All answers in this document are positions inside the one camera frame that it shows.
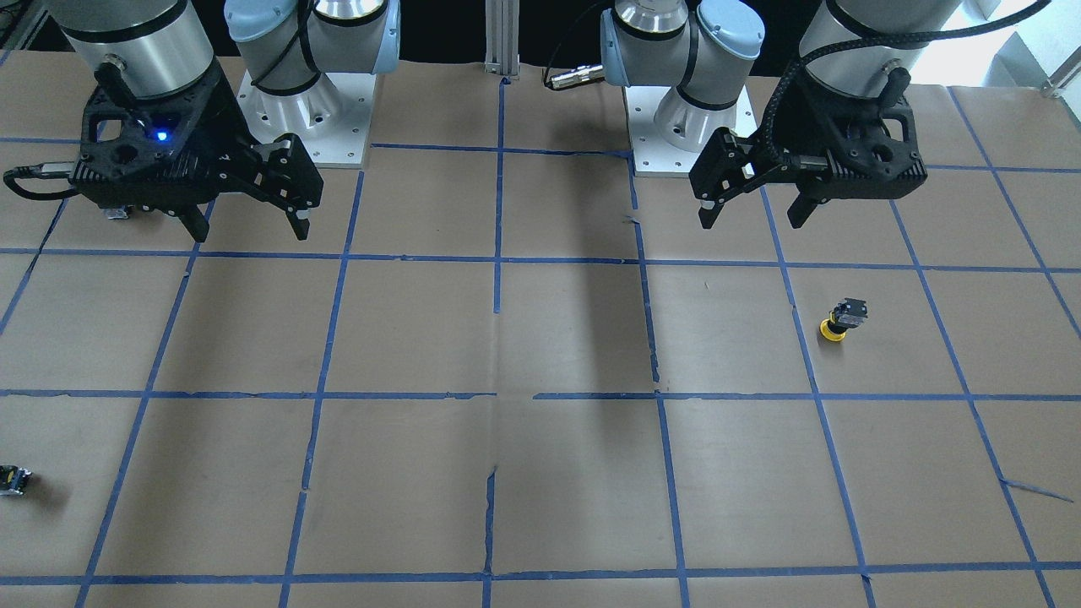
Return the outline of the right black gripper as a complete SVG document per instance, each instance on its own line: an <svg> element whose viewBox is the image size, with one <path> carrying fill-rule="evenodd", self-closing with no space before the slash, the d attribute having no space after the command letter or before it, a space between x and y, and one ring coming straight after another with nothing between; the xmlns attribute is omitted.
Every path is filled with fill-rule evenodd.
<svg viewBox="0 0 1081 608"><path fill-rule="evenodd" d="M105 60L86 103L79 157L70 182L102 208L147 204L174 212L202 243L209 221L199 204L221 193L245 193L286 214L297 240L310 232L323 181L292 133L262 144L221 62L165 96L139 100L119 61Z"/></svg>

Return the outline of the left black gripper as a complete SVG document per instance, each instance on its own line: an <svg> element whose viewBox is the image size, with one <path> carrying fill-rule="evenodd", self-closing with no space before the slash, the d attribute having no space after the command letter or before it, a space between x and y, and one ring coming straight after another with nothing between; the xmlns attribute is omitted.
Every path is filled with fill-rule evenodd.
<svg viewBox="0 0 1081 608"><path fill-rule="evenodd" d="M726 201L770 183L795 184L787 210L795 230L833 199L896 199L926 183L904 82L891 78L876 100L796 78L770 100L748 138L719 128L690 170L698 219L711 230Z"/></svg>

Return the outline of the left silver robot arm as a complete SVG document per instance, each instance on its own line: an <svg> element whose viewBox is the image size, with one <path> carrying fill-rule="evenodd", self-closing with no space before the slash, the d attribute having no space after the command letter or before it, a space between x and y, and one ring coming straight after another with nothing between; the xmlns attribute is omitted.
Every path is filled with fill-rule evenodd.
<svg viewBox="0 0 1081 608"><path fill-rule="evenodd" d="M835 199L897 199L926 183L915 113L904 93L921 42L939 31L955 1L823 1L798 47L888 36L795 64L749 136L713 120L730 111L760 55L765 24L740 1L617 1L600 17L601 64L613 85L665 85L660 125L675 146L698 154L690 182L703 228L726 201L768 183L798 189L791 226Z"/></svg>

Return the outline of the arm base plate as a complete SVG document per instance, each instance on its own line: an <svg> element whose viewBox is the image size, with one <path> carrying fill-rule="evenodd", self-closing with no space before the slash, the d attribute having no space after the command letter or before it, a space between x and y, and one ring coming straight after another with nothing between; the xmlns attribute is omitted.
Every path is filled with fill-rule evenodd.
<svg viewBox="0 0 1081 608"><path fill-rule="evenodd" d="M319 168L361 170L378 81L375 74L329 72L301 94L273 96L251 85L245 72L238 103L259 142L294 133Z"/></svg>
<svg viewBox="0 0 1081 608"><path fill-rule="evenodd" d="M729 128L738 136L757 130L747 88L722 111L688 104L673 85L629 85L624 94L638 176L686 177L716 128Z"/></svg>

